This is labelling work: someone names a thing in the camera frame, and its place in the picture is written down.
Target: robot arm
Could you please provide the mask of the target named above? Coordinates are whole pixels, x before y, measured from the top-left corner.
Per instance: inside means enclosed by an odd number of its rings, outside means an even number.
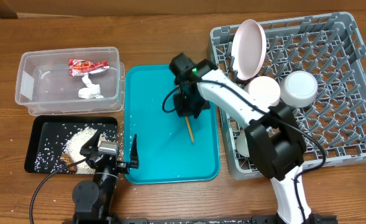
[[[262,111],[272,114],[279,119],[297,127],[295,118],[285,105],[272,107],[250,96],[225,76],[209,60],[203,60],[197,65],[180,54],[175,57],[170,70],[175,74],[175,83],[181,86],[181,93],[173,96],[176,112],[179,116],[199,116],[206,107],[207,101],[212,101],[226,113],[231,115],[244,129],[247,137],[250,159],[255,167],[271,179],[277,196],[278,216],[281,221],[289,224],[303,223],[303,216],[295,195],[293,179],[302,171],[303,153],[306,149],[303,137],[284,126],[273,123],[268,116],[253,110],[235,93],[216,83],[201,81],[215,81],[232,88],[247,101]],[[196,86],[184,85],[186,82],[197,82]],[[279,128],[280,133],[269,137],[268,127]],[[304,195],[301,178],[298,182],[298,192],[306,218],[309,218],[311,209]]]

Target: red candy wrapper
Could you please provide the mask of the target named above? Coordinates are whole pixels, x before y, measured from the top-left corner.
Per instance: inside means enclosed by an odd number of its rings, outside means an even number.
[[[100,73],[109,69],[106,60],[99,63],[93,63],[87,60],[70,60],[68,65],[70,66],[71,77]]]

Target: black tray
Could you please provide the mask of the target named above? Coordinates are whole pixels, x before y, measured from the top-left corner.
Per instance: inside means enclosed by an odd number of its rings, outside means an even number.
[[[51,164],[47,167],[47,169],[37,168],[35,170],[37,155],[40,151],[44,150],[45,146],[43,145],[46,143],[45,141],[52,144],[53,142],[57,141],[55,140],[55,138],[57,138],[60,139],[60,143],[57,143],[61,144],[62,141],[66,141],[66,139],[76,134],[79,131],[79,128],[91,127],[97,129],[99,125],[101,125],[104,130],[111,133],[110,136],[106,137],[107,141],[116,141],[117,121],[115,118],[112,117],[48,115],[38,116],[32,125],[32,132],[28,145],[27,156],[25,157],[25,171],[28,173],[50,173],[51,169],[49,169],[49,167],[51,167]],[[59,157],[63,153],[63,146],[53,145],[51,152],[52,155],[56,157],[53,157],[54,159],[51,160],[52,156],[50,156],[50,158],[48,158],[48,160],[45,162],[53,163],[59,160]],[[61,173],[68,174],[72,172],[65,171]]]

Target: white crumpled object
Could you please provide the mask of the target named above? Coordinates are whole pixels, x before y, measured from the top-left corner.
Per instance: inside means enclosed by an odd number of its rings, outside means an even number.
[[[89,75],[83,76],[82,81],[86,85],[86,88],[82,88],[79,90],[78,96],[80,98],[83,99],[104,98],[101,94],[100,85],[91,83]]]

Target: white round object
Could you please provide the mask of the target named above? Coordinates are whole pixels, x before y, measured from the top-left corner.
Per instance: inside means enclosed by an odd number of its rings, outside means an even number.
[[[305,71],[289,74],[281,82],[281,99],[295,108],[310,105],[317,97],[318,83],[314,75]]]
[[[281,89],[277,81],[273,78],[261,76],[254,78],[245,90],[255,99],[276,106],[280,102]]]
[[[249,148],[247,147],[245,133],[240,133],[238,138],[235,140],[235,147],[239,154],[245,157],[249,157]]]
[[[238,71],[240,80],[248,80],[260,71],[266,49],[263,27],[252,19],[244,21],[237,29],[231,47],[232,69]]]

